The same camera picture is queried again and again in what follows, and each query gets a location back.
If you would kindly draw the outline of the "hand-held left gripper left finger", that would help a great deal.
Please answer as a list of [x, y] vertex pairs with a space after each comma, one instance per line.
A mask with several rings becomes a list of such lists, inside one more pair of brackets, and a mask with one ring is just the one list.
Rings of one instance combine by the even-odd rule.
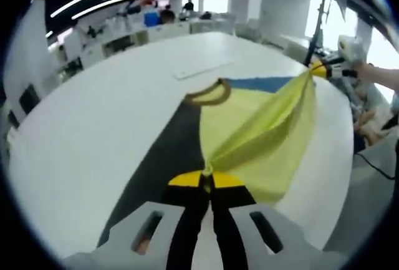
[[62, 260], [64, 269], [191, 269], [209, 206], [209, 176], [202, 171], [178, 175], [161, 199], [147, 201], [109, 231], [92, 252]]

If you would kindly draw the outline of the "person's right hand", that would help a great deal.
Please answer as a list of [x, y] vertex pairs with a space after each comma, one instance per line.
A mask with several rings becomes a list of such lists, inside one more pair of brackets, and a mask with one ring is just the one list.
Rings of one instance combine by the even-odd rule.
[[359, 62], [353, 65], [353, 69], [356, 71], [358, 79], [373, 82], [374, 65]]

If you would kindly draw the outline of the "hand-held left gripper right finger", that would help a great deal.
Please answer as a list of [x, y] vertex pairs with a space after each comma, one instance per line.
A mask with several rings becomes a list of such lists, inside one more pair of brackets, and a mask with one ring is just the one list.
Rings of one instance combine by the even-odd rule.
[[209, 179], [213, 228], [224, 269], [339, 269], [343, 257], [309, 244], [300, 226], [258, 203], [237, 178]]

